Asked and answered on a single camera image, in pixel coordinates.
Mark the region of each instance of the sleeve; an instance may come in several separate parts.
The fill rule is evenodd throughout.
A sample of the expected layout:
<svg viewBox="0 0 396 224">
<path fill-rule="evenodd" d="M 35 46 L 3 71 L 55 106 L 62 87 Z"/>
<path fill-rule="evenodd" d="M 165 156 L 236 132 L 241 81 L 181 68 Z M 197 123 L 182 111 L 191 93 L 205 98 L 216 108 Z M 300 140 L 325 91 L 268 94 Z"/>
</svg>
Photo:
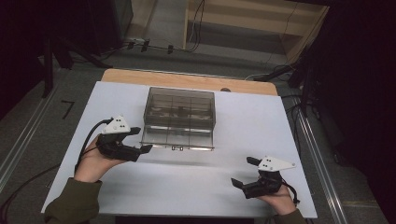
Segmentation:
<svg viewBox="0 0 396 224">
<path fill-rule="evenodd" d="M 303 215 L 298 209 L 285 216 L 274 216 L 274 219 L 276 224 L 306 224 Z"/>
<path fill-rule="evenodd" d="M 61 195 L 47 206 L 45 222 L 73 224 L 96 217 L 99 212 L 97 198 L 101 187 L 101 181 L 85 183 L 69 178 Z"/>
</svg>

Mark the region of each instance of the cable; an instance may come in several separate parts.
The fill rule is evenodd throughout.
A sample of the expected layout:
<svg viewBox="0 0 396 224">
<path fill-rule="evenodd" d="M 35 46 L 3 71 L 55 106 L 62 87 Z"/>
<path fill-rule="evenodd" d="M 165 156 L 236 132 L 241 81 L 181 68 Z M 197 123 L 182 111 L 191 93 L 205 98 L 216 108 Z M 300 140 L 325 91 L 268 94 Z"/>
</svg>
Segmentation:
<svg viewBox="0 0 396 224">
<path fill-rule="evenodd" d="M 76 170 L 77 170 L 79 164 L 81 163 L 82 156 L 84 155 L 84 150 L 85 150 L 85 148 L 87 147 L 88 141 L 90 141 L 93 132 L 94 132 L 100 125 L 102 125 L 102 124 L 109 124 L 112 120 L 113 120 L 113 119 L 104 119 L 104 120 L 98 122 L 97 124 L 95 124 L 95 126 L 93 126 L 93 128 L 90 130 L 90 132 L 88 133 L 87 137 L 85 138 L 84 144 L 82 145 L 81 151 L 79 152 L 78 161 L 77 161 L 77 164 L 76 164 L 76 166 L 75 166 L 75 172 L 76 172 Z"/>
<path fill-rule="evenodd" d="M 311 37 L 311 35 L 314 33 L 314 30 L 317 28 L 319 22 L 321 21 L 323 15 L 325 14 L 326 10 L 323 10 L 322 14 L 320 15 L 319 19 L 317 20 L 317 23 L 315 23 L 315 26 L 312 28 L 312 30 L 310 31 L 308 37 L 306 38 L 305 42 L 302 44 L 302 47 L 299 49 L 299 51 L 297 51 L 296 54 L 294 54 L 293 57 L 291 57 L 289 60 L 287 60 L 285 63 L 288 63 L 289 61 L 292 61 L 297 55 L 300 55 L 301 52 L 303 52 L 309 37 Z"/>
<path fill-rule="evenodd" d="M 289 107 L 288 109 L 286 109 L 286 113 L 288 114 L 293 108 L 300 106 L 300 105 L 293 105 L 292 107 Z"/>
<path fill-rule="evenodd" d="M 100 58 L 100 59 L 97 59 L 97 60 L 98 61 L 104 61 L 104 60 L 108 59 L 111 55 L 113 55 L 115 52 L 117 52 L 119 50 L 122 50 L 122 49 L 126 49 L 126 48 L 127 48 L 127 46 L 122 46 L 119 49 L 112 49 L 112 50 L 109 50 L 107 52 L 104 52 L 103 54 L 107 54 L 107 55 L 104 58 Z M 83 59 L 76 58 L 76 57 L 72 57 L 72 59 L 74 60 L 75 63 L 88 63 L 89 62 L 87 60 L 83 60 Z"/>
<path fill-rule="evenodd" d="M 294 204 L 298 204 L 300 200 L 298 200 L 297 198 L 297 190 L 295 190 L 295 188 L 289 185 L 285 180 L 282 181 L 282 184 L 291 190 L 291 192 L 293 193 L 293 202 Z"/>
<path fill-rule="evenodd" d="M 194 18 L 194 22 L 192 23 L 192 27 L 191 27 L 191 35 L 190 35 L 190 38 L 189 38 L 189 43 L 191 42 L 191 40 L 192 40 L 192 35 L 194 35 L 194 30 L 195 30 L 195 23 L 196 23 L 196 20 L 195 20 L 195 18 Z"/>
<path fill-rule="evenodd" d="M 267 74 L 267 73 L 262 73 L 262 74 L 253 74 L 253 75 L 249 75 L 249 76 L 247 76 L 244 80 L 248 80 L 248 78 L 250 78 L 250 77 L 258 77 L 258 76 L 267 76 L 267 75 L 269 75 L 269 74 Z"/>
<path fill-rule="evenodd" d="M 298 95 L 298 94 L 293 94 L 293 95 L 285 95 L 285 96 L 281 96 L 280 98 L 285 99 L 288 97 L 302 97 L 302 95 Z"/>
<path fill-rule="evenodd" d="M 288 19 L 286 20 L 285 31 L 283 32 L 283 35 L 282 35 L 282 38 L 280 39 L 280 42 L 283 41 L 283 38 L 284 38 L 284 36 L 285 36 L 285 33 L 286 33 L 286 31 L 288 30 L 290 18 L 291 18 L 291 16 L 294 14 L 294 12 L 295 12 L 295 10 L 296 10 L 298 4 L 299 4 L 299 3 L 296 3 L 296 4 L 294 5 L 293 11 L 290 13 L 290 15 L 288 16 Z M 275 52 L 275 50 L 277 49 L 277 47 L 278 47 L 278 45 L 276 45 L 276 46 L 273 48 L 273 50 L 271 50 L 270 57 L 268 58 L 267 62 L 265 62 L 263 71 L 265 71 L 265 68 L 267 67 L 268 62 L 271 60 L 271 58 L 272 58 L 272 56 L 274 55 L 274 52 Z"/>
<path fill-rule="evenodd" d="M 291 77 L 292 73 L 284 73 L 283 75 L 287 75 L 289 76 L 289 78 Z M 280 77 L 276 77 L 276 79 L 280 80 L 280 81 L 288 81 L 288 79 L 282 79 Z"/>
<path fill-rule="evenodd" d="M 61 164 L 56 164 L 52 167 L 50 167 L 49 169 L 41 172 L 38 175 L 33 176 L 32 178 L 28 179 L 26 182 L 24 182 L 19 188 L 17 188 L 12 194 L 11 196 L 8 197 L 8 199 L 6 199 L 6 201 L 1 205 L 0 211 L 1 211 L 1 216 L 0 216 L 0 223 L 1 224 L 8 224 L 7 220 L 7 214 L 8 214 L 8 208 L 11 206 L 12 201 L 14 201 L 14 199 L 17 197 L 18 193 L 24 188 L 26 187 L 26 185 L 28 185 L 30 182 L 34 181 L 35 179 L 39 178 L 40 176 L 46 174 L 47 172 L 54 170 L 56 168 L 58 168 L 59 166 L 61 166 Z"/>
<path fill-rule="evenodd" d="M 300 114 L 300 106 L 294 107 L 297 108 L 297 113 L 296 113 L 296 117 L 293 116 L 293 110 L 294 108 L 291 110 L 291 119 L 294 122 L 294 132 L 293 132 L 293 138 L 294 141 L 296 141 L 296 145 L 297 145 L 297 152 L 298 152 L 298 156 L 301 158 L 301 144 L 300 144 L 300 137 L 298 135 L 298 130 L 297 130 L 297 120 L 298 120 L 298 115 Z"/>
<path fill-rule="evenodd" d="M 79 153 L 78 156 L 78 163 L 76 164 L 76 168 L 75 171 L 77 170 L 77 167 L 79 166 L 79 163 L 81 162 L 81 158 L 83 155 L 85 155 L 86 153 L 88 153 L 89 151 L 92 151 L 97 147 L 93 147 L 90 148 L 88 150 L 85 151 L 85 148 L 88 144 L 88 141 L 90 140 L 93 132 L 97 129 L 97 127 L 99 127 L 101 124 L 109 124 L 113 119 L 104 119 L 100 122 L 98 122 L 95 126 L 93 126 L 93 128 L 91 129 L 91 131 L 88 133 L 87 138 L 84 141 L 84 144 L 82 145 L 81 151 Z M 54 170 L 58 167 L 60 167 L 61 164 L 56 164 L 52 167 L 50 167 L 49 169 L 39 173 L 38 175 L 33 176 L 32 178 L 28 179 L 26 182 L 24 182 L 19 188 L 17 188 L 12 194 L 11 196 L 9 196 L 6 201 L 1 205 L 0 207 L 0 211 L 1 211 L 1 216 L 0 216 L 0 224 L 7 224 L 7 214 L 8 214 L 8 208 L 11 206 L 12 201 L 14 201 L 14 199 L 17 197 L 18 193 L 24 188 L 26 187 L 30 182 L 34 181 L 35 179 L 39 178 L 40 176 L 46 174 L 47 172 Z"/>
<path fill-rule="evenodd" d="M 198 28 L 198 31 L 197 31 L 196 30 L 196 26 L 195 26 L 195 22 L 196 22 L 196 17 L 198 15 L 198 12 L 199 12 L 200 8 L 202 8 L 201 9 L 201 18 L 200 18 L 200 22 L 199 22 L 199 28 Z M 201 43 L 201 26 L 202 26 L 202 18 L 204 16 L 204 10 L 205 10 L 205 0 L 202 0 L 201 3 L 199 4 L 198 8 L 195 11 L 195 14 L 194 14 L 194 25 L 192 27 L 194 32 L 191 32 L 191 35 L 195 34 L 195 43 L 192 46 L 192 48 L 191 49 L 182 49 L 182 48 L 179 48 L 179 47 L 176 46 L 176 48 L 174 50 L 191 53 L 191 52 L 194 52 L 194 51 L 196 51 L 198 49 L 198 46 Z M 162 39 L 162 40 L 172 44 L 172 42 L 170 42 L 170 41 L 168 41 L 166 39 Z M 145 47 L 150 48 L 150 49 L 169 50 L 168 48 L 156 47 L 156 46 L 151 46 L 151 45 L 142 45 L 142 44 L 135 44 L 135 45 L 136 46 L 145 46 Z"/>
<path fill-rule="evenodd" d="M 295 70 L 293 67 L 291 67 L 290 64 L 280 64 L 280 65 L 277 65 L 277 66 L 274 67 L 273 73 L 274 73 L 274 72 L 276 71 L 276 69 L 277 69 L 278 67 L 280 67 L 280 66 L 282 66 L 282 67 L 290 67 L 291 69 Z M 281 80 L 281 81 L 287 81 L 286 79 L 282 79 L 282 78 L 280 78 L 280 77 L 276 77 L 276 78 L 279 79 L 279 80 Z"/>
</svg>

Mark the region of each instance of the black cable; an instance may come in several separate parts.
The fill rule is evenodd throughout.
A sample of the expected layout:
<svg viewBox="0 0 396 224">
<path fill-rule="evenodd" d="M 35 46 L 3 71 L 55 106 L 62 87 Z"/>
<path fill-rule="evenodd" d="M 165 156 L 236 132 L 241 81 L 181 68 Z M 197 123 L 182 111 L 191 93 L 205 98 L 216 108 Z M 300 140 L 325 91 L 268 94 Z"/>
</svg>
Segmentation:
<svg viewBox="0 0 396 224">
<path fill-rule="evenodd" d="M 194 33 L 195 33 L 195 42 L 194 42 L 194 45 L 192 46 L 191 49 L 180 49 L 180 48 L 175 48 L 175 49 L 174 49 L 175 51 L 181 51 L 181 52 L 188 52 L 188 53 L 191 53 L 191 52 L 194 52 L 194 51 L 196 51 L 196 50 L 198 49 L 198 46 L 199 46 L 200 43 L 201 43 L 201 27 L 202 27 L 202 17 L 204 16 L 204 10 L 205 10 L 205 0 L 202 0 L 201 3 L 200 3 L 200 5 L 198 6 L 198 8 L 195 10 L 194 21 L 196 20 L 196 17 L 197 17 L 197 15 L 198 15 L 198 12 L 199 12 L 200 8 L 202 8 L 202 9 L 201 9 L 201 18 L 200 18 L 200 21 L 199 21 L 199 28 L 198 28 L 198 31 L 197 31 L 196 26 L 195 26 L 195 25 L 193 26 Z M 134 45 L 135 45 L 135 46 L 144 46 L 144 45 L 142 45 L 142 44 L 134 44 Z M 169 50 L 168 48 L 156 47 L 156 46 L 151 46 L 151 45 L 146 45 L 145 47 L 150 48 L 150 49 L 163 49 L 163 50 Z"/>
<path fill-rule="evenodd" d="M 46 174 L 47 172 L 54 170 L 56 168 L 58 168 L 61 164 L 56 164 L 52 167 L 50 167 L 49 169 L 41 172 L 38 175 L 33 176 L 32 178 L 28 179 L 26 182 L 24 182 L 19 188 L 17 188 L 12 194 L 11 196 L 8 197 L 8 199 L 6 199 L 6 201 L 1 205 L 0 211 L 1 211 L 1 216 L 0 216 L 0 223 L 1 224 L 7 224 L 7 214 L 8 214 L 8 208 L 11 206 L 12 201 L 14 201 L 14 199 L 17 197 L 18 193 L 24 188 L 26 187 L 26 185 L 28 185 L 30 182 L 34 181 L 35 179 L 39 178 L 40 176 Z"/>
<path fill-rule="evenodd" d="M 124 46 L 122 46 L 121 48 L 119 48 L 119 49 L 113 49 L 113 50 L 109 50 L 108 52 L 105 52 L 105 53 L 103 53 L 103 54 L 106 54 L 106 56 L 104 57 L 104 58 L 100 58 L 100 59 L 97 59 L 98 61 L 104 61 L 104 60 L 106 60 L 106 59 L 108 59 L 111 55 L 113 55 L 115 52 L 117 52 L 117 51 L 119 51 L 119 50 L 122 50 L 122 49 L 125 49 L 127 46 L 126 45 L 124 45 Z M 83 59 L 80 59 L 80 58 L 76 58 L 76 57 L 72 57 L 72 59 L 73 59 L 73 61 L 75 62 L 75 63 L 88 63 L 89 61 L 87 61 L 87 60 L 83 60 Z"/>
<path fill-rule="evenodd" d="M 284 96 L 280 96 L 281 99 L 285 99 L 288 97 L 302 97 L 302 95 L 299 94 L 292 94 L 292 95 L 284 95 Z"/>
<path fill-rule="evenodd" d="M 296 10 L 298 4 L 299 4 L 299 3 L 296 3 L 296 5 L 294 6 L 293 11 L 292 11 L 292 12 L 290 13 L 290 15 L 288 16 L 288 19 L 287 19 L 287 21 L 286 21 L 285 31 L 283 32 L 283 35 L 282 35 L 282 38 L 280 39 L 280 42 L 283 41 L 283 38 L 284 38 L 284 36 L 285 36 L 285 34 L 286 34 L 286 31 L 288 30 L 289 20 L 290 20 L 291 16 L 294 14 L 294 11 Z M 264 72 L 265 72 L 265 68 L 267 67 L 268 62 L 271 60 L 271 58 L 272 58 L 272 56 L 274 55 L 274 52 L 275 52 L 275 50 L 277 49 L 277 47 L 278 47 L 278 45 L 276 45 L 276 46 L 273 48 L 273 50 L 271 50 L 271 55 L 270 55 L 270 57 L 268 58 L 267 62 L 265 62 L 265 65 L 264 65 L 264 69 L 263 69 Z"/>
<path fill-rule="evenodd" d="M 296 54 L 294 54 L 293 57 L 290 58 L 290 60 L 288 61 L 292 61 L 297 55 L 300 55 L 301 52 L 303 52 L 303 50 L 306 47 L 307 41 L 309 39 L 309 37 L 311 37 L 311 35 L 313 34 L 314 30 L 317 28 L 319 22 L 321 21 L 322 17 L 326 14 L 326 10 L 323 10 L 322 14 L 320 15 L 319 19 L 317 20 L 317 23 L 315 23 L 314 27 L 312 28 L 312 30 L 309 32 L 308 37 L 306 38 L 305 42 L 302 44 L 301 48 L 297 51 Z"/>
<path fill-rule="evenodd" d="M 280 77 L 276 77 L 276 79 L 278 79 L 278 80 L 280 80 L 280 81 L 289 81 L 289 78 L 288 78 L 288 79 L 282 79 L 282 78 L 280 78 Z"/>
<path fill-rule="evenodd" d="M 106 145 L 106 144 L 107 144 L 107 143 L 103 143 L 102 145 L 99 145 L 99 146 L 96 146 L 96 147 L 93 147 L 93 148 L 84 150 L 84 153 L 82 153 L 82 156 L 84 156 L 85 154 L 89 153 L 90 151 L 92 151 L 92 150 L 94 150 L 94 149 L 97 149 L 97 148 L 99 148 L 99 147 L 102 147 L 102 146 L 104 146 L 104 145 Z"/>
<path fill-rule="evenodd" d="M 298 200 L 298 198 L 297 198 L 296 189 L 294 187 L 292 187 L 291 185 L 289 185 L 285 180 L 283 180 L 282 184 L 291 190 L 291 192 L 293 193 L 293 202 L 294 202 L 294 204 L 298 204 L 300 202 L 300 200 Z"/>
<path fill-rule="evenodd" d="M 85 139 L 84 144 L 83 144 L 83 146 L 82 146 L 82 149 L 81 149 L 81 151 L 80 151 L 80 153 L 79 153 L 79 156 L 78 156 L 78 164 L 76 164 L 76 170 L 77 170 L 77 167 L 79 166 L 79 163 L 81 162 L 81 157 L 82 157 L 85 153 L 87 153 L 87 152 L 89 152 L 89 151 L 91 151 L 91 150 L 94 150 L 94 149 L 98 148 L 98 147 L 94 147 L 94 148 L 90 148 L 90 149 L 88 149 L 87 151 L 85 151 L 85 148 L 86 148 L 86 146 L 87 146 L 87 144 L 88 144 L 88 141 L 90 140 L 90 138 L 91 138 L 93 132 L 94 132 L 94 131 L 97 129 L 97 127 L 99 127 L 101 124 L 109 124 L 112 120 L 113 120 L 113 119 L 104 119 L 104 120 L 98 122 L 95 126 L 93 126 L 93 128 L 92 128 L 91 131 L 89 132 L 87 138 Z M 49 169 L 47 169 L 47 170 L 45 170 L 45 171 L 39 173 L 38 175 L 35 175 L 35 176 L 33 176 L 32 178 L 28 179 L 28 180 L 27 180 L 26 182 L 24 182 L 19 188 L 17 188 L 17 189 L 6 199 L 6 201 L 5 201 L 5 202 L 1 205 L 1 207 L 0 207 L 0 211 L 1 211 L 0 224 L 7 224 L 8 208 L 11 206 L 12 201 L 17 197 L 18 193 L 19 193 L 24 187 L 26 187 L 30 182 L 32 182 L 32 181 L 34 181 L 35 179 L 39 178 L 40 176 L 46 174 L 47 172 L 49 172 L 49 171 L 51 171 L 51 170 L 53 170 L 53 169 L 58 168 L 59 166 L 61 166 L 60 163 L 59 163 L 59 164 L 56 164 L 56 165 L 54 165 L 54 166 L 52 166 L 52 167 L 50 167 Z"/>
<path fill-rule="evenodd" d="M 77 170 L 79 164 L 81 163 L 82 156 L 84 155 L 84 150 L 85 150 L 86 146 L 88 145 L 88 141 L 90 141 L 93 132 L 94 132 L 100 125 L 102 125 L 102 124 L 109 124 L 112 120 L 113 120 L 113 119 L 104 119 L 104 120 L 98 122 L 97 124 L 95 124 L 95 126 L 93 126 L 93 128 L 90 130 L 90 132 L 88 133 L 87 137 L 85 138 L 84 144 L 82 145 L 81 151 L 79 152 L 78 161 L 77 161 L 77 164 L 76 164 L 76 166 L 75 166 L 75 172 L 76 172 L 76 170 Z"/>
<path fill-rule="evenodd" d="M 277 66 L 274 67 L 272 73 L 274 73 L 275 70 L 276 70 L 278 67 L 280 67 L 280 66 L 282 66 L 282 67 L 291 67 L 289 64 L 280 64 L 280 65 L 277 65 Z M 280 77 L 276 77 L 276 78 L 279 79 L 279 80 L 281 80 L 281 81 L 287 81 L 286 79 L 282 79 L 282 78 L 280 78 Z"/>
<path fill-rule="evenodd" d="M 286 113 L 288 114 L 293 108 L 295 108 L 295 107 L 297 107 L 297 106 L 300 106 L 300 104 L 297 104 L 297 105 L 293 105 L 293 106 L 291 106 L 291 107 L 289 107 L 289 108 L 287 108 L 285 111 L 286 111 Z"/>
<path fill-rule="evenodd" d="M 297 120 L 298 120 L 298 115 L 300 113 L 300 106 L 301 104 L 297 104 L 296 107 L 294 107 L 291 110 L 291 119 L 293 121 L 293 138 L 294 138 L 294 142 L 296 143 L 297 146 L 297 152 L 298 152 L 298 156 L 301 158 L 301 144 L 300 144 L 300 137 L 298 135 L 298 130 L 297 130 Z M 294 117 L 293 113 L 294 113 L 294 109 L 297 108 L 297 113 L 296 113 L 296 117 Z"/>
</svg>

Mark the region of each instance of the wooden board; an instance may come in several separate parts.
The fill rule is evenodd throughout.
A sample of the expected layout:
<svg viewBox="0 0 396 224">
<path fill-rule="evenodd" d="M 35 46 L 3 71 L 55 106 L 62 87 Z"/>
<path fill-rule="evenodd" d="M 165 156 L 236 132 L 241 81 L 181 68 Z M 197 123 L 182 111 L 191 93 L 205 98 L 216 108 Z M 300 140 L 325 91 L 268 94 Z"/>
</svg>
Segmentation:
<svg viewBox="0 0 396 224">
<path fill-rule="evenodd" d="M 276 87 L 269 82 L 255 82 L 221 77 L 204 77 L 151 71 L 107 69 L 102 81 L 133 83 L 169 88 L 192 88 L 196 90 L 220 91 L 227 88 L 240 93 L 277 95 Z"/>
<path fill-rule="evenodd" d="M 187 20 L 193 21 L 200 3 L 200 0 L 189 1 Z M 207 0 L 203 22 L 278 33 L 288 63 L 294 63 L 302 49 L 317 36 L 328 9 L 325 6 L 279 0 Z M 186 23 L 183 46 L 187 28 Z"/>
</svg>

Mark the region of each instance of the person's right hand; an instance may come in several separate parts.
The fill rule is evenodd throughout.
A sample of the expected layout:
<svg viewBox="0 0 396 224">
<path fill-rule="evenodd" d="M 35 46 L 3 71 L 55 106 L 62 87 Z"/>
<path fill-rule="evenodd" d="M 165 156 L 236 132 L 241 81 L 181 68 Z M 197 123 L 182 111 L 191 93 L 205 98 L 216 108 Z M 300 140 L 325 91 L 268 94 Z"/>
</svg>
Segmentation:
<svg viewBox="0 0 396 224">
<path fill-rule="evenodd" d="M 290 214 L 297 209 L 290 197 L 288 187 L 284 185 L 282 185 L 275 194 L 264 195 L 257 198 L 269 203 L 281 216 Z"/>
</svg>

